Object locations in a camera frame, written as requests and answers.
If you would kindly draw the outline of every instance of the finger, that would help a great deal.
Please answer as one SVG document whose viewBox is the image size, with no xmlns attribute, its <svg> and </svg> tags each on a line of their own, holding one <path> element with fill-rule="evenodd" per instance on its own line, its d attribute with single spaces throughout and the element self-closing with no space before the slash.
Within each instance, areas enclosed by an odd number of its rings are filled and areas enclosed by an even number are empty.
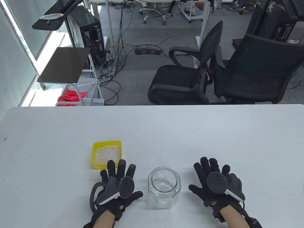
<svg viewBox="0 0 304 228">
<path fill-rule="evenodd" d="M 135 169 L 136 169 L 136 165 L 131 164 L 127 170 L 126 176 L 129 176 L 131 178 L 134 177 L 134 173 L 135 173 Z"/>
<path fill-rule="evenodd" d="M 197 162 L 193 165 L 193 167 L 197 173 L 197 176 L 199 177 L 199 181 L 202 184 L 202 186 L 206 185 L 207 184 L 207 175 L 206 175 L 205 171 L 203 170 L 201 164 Z"/>
<path fill-rule="evenodd" d="M 109 160 L 107 163 L 109 177 L 116 177 L 115 173 L 115 162 L 113 160 Z"/>
<path fill-rule="evenodd" d="M 124 200 L 124 206 L 125 206 L 125 208 L 128 207 L 128 206 L 130 206 L 130 204 L 132 202 L 134 202 L 135 200 L 138 200 L 141 197 L 143 197 L 143 192 L 142 191 L 134 192 L 129 198 L 126 198 Z"/>
<path fill-rule="evenodd" d="M 207 159 L 206 157 L 202 157 L 202 158 L 201 158 L 201 165 L 202 165 L 202 167 L 203 167 L 205 173 L 207 174 L 207 176 L 208 176 L 210 173 L 212 173 L 212 169 L 211 169 L 211 167 L 210 167 L 210 165 L 209 165 L 209 161 L 208 161 L 208 159 Z"/>
<path fill-rule="evenodd" d="M 126 161 L 121 159 L 119 160 L 117 167 L 117 174 L 116 174 L 117 181 L 120 181 L 121 178 L 125 176 L 125 171 L 126 171 Z"/>
<path fill-rule="evenodd" d="M 199 188 L 196 185 L 189 185 L 189 190 L 198 196 L 200 196 L 200 193 L 202 192 L 202 188 Z"/>
<path fill-rule="evenodd" d="M 229 165 L 224 165 L 223 168 L 222 168 L 222 174 L 224 176 L 228 175 L 230 172 L 230 166 Z"/>
<path fill-rule="evenodd" d="M 100 171 L 100 176 L 101 176 L 102 182 L 108 182 L 109 181 L 108 173 L 105 169 Z"/>
<path fill-rule="evenodd" d="M 209 162 L 210 162 L 212 172 L 220 172 L 219 165 L 218 165 L 217 160 L 215 158 L 209 159 Z"/>
</svg>

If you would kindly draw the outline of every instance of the vr controller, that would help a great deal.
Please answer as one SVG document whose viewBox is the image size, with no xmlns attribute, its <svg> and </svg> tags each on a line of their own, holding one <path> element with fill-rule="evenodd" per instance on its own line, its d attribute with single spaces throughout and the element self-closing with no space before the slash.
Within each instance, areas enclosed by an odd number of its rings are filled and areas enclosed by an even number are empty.
<svg viewBox="0 0 304 228">
<path fill-rule="evenodd" d="M 242 182 L 234 173 L 224 176 L 220 172 L 212 172 L 207 177 L 207 186 L 216 194 L 230 195 L 239 202 L 245 201 L 245 195 L 242 192 Z M 204 205 L 208 206 L 210 203 L 211 200 L 209 202 L 206 201 Z M 255 218 L 249 217 L 245 209 L 242 208 L 239 203 L 233 202 L 231 203 L 231 206 L 245 217 L 245 220 L 251 228 L 262 228 L 259 221 Z M 221 223 L 225 222 L 225 219 L 220 213 L 213 214 L 213 216 L 218 218 Z"/>
<path fill-rule="evenodd" d="M 109 177 L 107 183 L 97 182 L 93 186 L 90 195 L 90 208 L 93 213 L 96 211 L 94 195 L 98 187 L 104 188 L 104 192 L 101 193 L 96 199 L 96 204 L 102 205 L 112 199 L 117 199 L 118 197 L 121 197 L 123 199 L 130 197 L 134 191 L 134 181 L 131 177 L 125 176 L 120 181 L 117 181 L 115 177 Z"/>
</svg>

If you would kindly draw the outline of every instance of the desk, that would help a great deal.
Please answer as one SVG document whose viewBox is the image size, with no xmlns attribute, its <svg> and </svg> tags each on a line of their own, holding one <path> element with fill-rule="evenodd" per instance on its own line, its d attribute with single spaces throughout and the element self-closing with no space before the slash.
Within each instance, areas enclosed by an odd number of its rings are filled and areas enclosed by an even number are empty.
<svg viewBox="0 0 304 228">
<path fill-rule="evenodd" d="M 98 13 L 98 10 L 97 10 L 97 3 L 105 3 L 106 4 L 107 13 L 108 13 L 109 29 L 110 29 L 110 41 L 111 41 L 111 47 L 113 47 L 114 42 L 113 42 L 111 17 L 110 17 L 110 11 L 109 11 L 109 3 L 122 3 L 123 0 L 83 0 L 83 2 L 84 2 L 86 7 L 88 7 L 88 3 L 92 4 L 93 11 L 94 11 L 94 16 L 99 21 L 100 21 L 100 17 L 99 17 L 99 13 Z M 167 2 L 172 2 L 172 0 L 149 0 L 148 2 L 167 3 Z M 210 11 L 211 11 L 211 7 L 210 7 L 210 2 L 208 0 L 198 0 L 196 2 L 205 2 L 204 11 L 203 11 L 203 22 L 202 22 L 201 34 L 200 34 L 200 36 L 195 37 L 196 44 L 197 44 L 198 48 L 200 48 L 201 43 L 206 36 L 206 31 L 207 31 L 206 28 L 207 28 L 207 23 L 208 23 L 208 18 L 209 18 L 209 14 L 210 14 Z M 233 0 L 222 0 L 222 2 L 233 2 Z M 198 60 L 194 57 L 193 57 L 193 64 L 194 64 L 195 68 L 197 68 L 198 65 L 199 65 Z"/>
<path fill-rule="evenodd" d="M 83 121 L 87 115 L 100 121 Z M 199 184 L 193 164 L 202 156 L 231 166 L 248 214 L 264 228 L 302 228 L 303 115 L 303 105 L 12 108 L 0 123 L 1 225 L 82 227 L 92 216 L 91 189 L 101 180 L 91 164 L 93 143 L 121 140 L 144 197 L 115 228 L 227 227 L 188 190 Z M 147 202 L 147 177 L 157 166 L 181 177 L 181 194 L 169 210 L 152 210 Z"/>
</svg>

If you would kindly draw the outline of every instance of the hand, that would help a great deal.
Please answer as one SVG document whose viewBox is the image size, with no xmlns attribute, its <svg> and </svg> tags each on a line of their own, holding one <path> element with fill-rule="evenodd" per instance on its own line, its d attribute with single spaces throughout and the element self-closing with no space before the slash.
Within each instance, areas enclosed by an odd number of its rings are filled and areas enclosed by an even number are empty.
<svg viewBox="0 0 304 228">
<path fill-rule="evenodd" d="M 202 188 L 199 188 L 195 185 L 189 185 L 189 190 L 196 194 L 204 201 L 204 206 L 213 207 L 213 216 L 215 218 L 219 218 L 220 221 L 222 217 L 219 214 L 219 211 L 237 201 L 230 195 L 226 194 L 216 194 L 212 192 L 207 186 L 207 177 L 212 172 L 220 172 L 219 165 L 217 164 L 217 160 L 215 158 L 208 159 L 206 157 L 202 157 L 200 160 L 201 163 L 195 163 L 194 169 L 199 177 L 199 181 L 201 182 Z M 222 168 L 222 174 L 229 179 L 230 166 L 224 165 Z"/>
<path fill-rule="evenodd" d="M 109 160 L 107 163 L 107 168 L 108 168 L 108 173 L 109 177 L 115 177 L 117 181 L 120 181 L 124 176 L 125 176 L 125 169 L 126 169 L 126 161 L 125 160 L 120 160 L 118 163 L 117 167 L 117 174 L 115 172 L 115 163 L 112 160 Z M 134 164 L 131 164 L 127 170 L 126 176 L 129 176 L 133 178 L 134 173 L 135 173 L 136 166 Z M 108 182 L 108 174 L 106 170 L 101 170 L 100 176 L 102 179 L 102 182 Z M 105 191 L 103 189 L 98 193 L 97 198 Z M 143 192 L 142 191 L 137 191 L 132 193 L 132 195 L 126 199 L 122 199 L 121 197 L 118 197 L 117 199 L 112 199 L 111 201 L 98 205 L 96 203 L 96 200 L 94 201 L 94 214 L 92 216 L 91 222 L 85 225 L 84 227 L 93 227 L 95 221 L 106 211 L 110 211 L 114 216 L 115 216 L 115 221 L 119 221 L 121 218 L 123 212 L 126 210 L 126 207 L 130 206 L 130 204 L 143 197 Z"/>
<path fill-rule="evenodd" d="M 196 194 L 199 198 L 204 201 L 204 206 L 208 207 L 213 201 L 216 201 L 221 195 L 212 192 L 207 186 L 207 177 L 212 172 L 220 172 L 219 165 L 215 158 L 208 159 L 202 157 L 200 160 L 201 163 L 195 163 L 193 165 L 199 181 L 201 182 L 202 188 L 199 188 L 196 185 L 189 185 L 189 190 Z M 222 174 L 226 176 L 230 172 L 230 166 L 224 165 L 222 168 Z"/>
</svg>

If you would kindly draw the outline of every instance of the chair base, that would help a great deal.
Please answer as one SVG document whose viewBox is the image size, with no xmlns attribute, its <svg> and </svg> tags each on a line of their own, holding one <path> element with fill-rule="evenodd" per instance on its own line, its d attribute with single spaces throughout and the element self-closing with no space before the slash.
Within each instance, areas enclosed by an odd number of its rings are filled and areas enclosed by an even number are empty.
<svg viewBox="0 0 304 228">
<path fill-rule="evenodd" d="M 147 14 L 145 15 L 145 17 L 144 17 L 144 19 L 142 20 L 141 23 L 145 24 L 146 21 L 147 21 L 147 19 L 148 19 L 148 17 L 149 17 L 152 13 L 156 12 L 156 13 L 158 13 L 159 15 L 161 15 L 161 16 L 163 17 L 163 19 L 164 19 L 163 25 L 166 25 L 166 24 L 167 24 L 167 19 L 166 19 L 165 15 L 161 12 L 161 10 L 167 10 L 167 11 L 168 11 L 169 8 L 158 8 L 158 7 L 157 7 L 157 3 L 154 3 L 154 7 L 153 7 L 153 8 L 142 8 L 142 9 L 140 9 L 140 10 L 139 10 L 139 14 L 140 14 L 140 15 L 143 15 L 143 14 L 144 14 L 143 10 L 147 10 L 147 11 L 150 11 L 150 12 L 147 13 Z"/>
</svg>

